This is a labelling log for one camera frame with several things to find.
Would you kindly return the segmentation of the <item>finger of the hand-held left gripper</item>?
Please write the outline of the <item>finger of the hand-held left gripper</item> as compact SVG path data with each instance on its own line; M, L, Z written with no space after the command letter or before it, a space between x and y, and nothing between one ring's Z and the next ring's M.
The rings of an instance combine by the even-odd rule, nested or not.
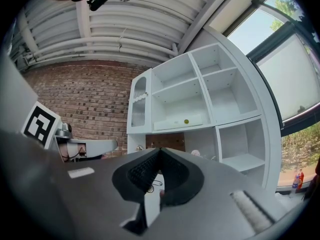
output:
M117 147L116 140L88 140L86 141L86 156L97 157L112 152Z

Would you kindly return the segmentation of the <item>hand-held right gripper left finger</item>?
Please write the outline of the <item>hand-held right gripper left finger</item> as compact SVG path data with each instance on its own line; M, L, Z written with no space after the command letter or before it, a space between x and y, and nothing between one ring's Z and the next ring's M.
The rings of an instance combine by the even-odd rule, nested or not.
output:
M145 194L117 168L158 153L151 148L105 160L64 163L21 134L0 135L0 176L10 193L3 205L23 240L159 240L162 227L147 227Z

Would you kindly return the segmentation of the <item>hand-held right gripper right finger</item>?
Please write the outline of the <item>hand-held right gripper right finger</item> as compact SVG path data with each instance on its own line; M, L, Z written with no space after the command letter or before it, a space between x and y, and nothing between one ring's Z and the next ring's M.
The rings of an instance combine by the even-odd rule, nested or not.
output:
M300 206L287 210L254 180L216 161L174 151L197 165L204 183L189 202L165 207L147 230L149 240L278 240L300 215ZM244 191L273 221L271 227L255 233L231 194Z

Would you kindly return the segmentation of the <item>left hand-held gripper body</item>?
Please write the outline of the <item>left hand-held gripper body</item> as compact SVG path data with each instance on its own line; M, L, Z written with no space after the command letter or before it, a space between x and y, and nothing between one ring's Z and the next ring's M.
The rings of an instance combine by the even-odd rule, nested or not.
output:
M58 152L63 162L87 157L86 144L72 141L72 126L38 101L29 112L21 133L36 140L44 149Z

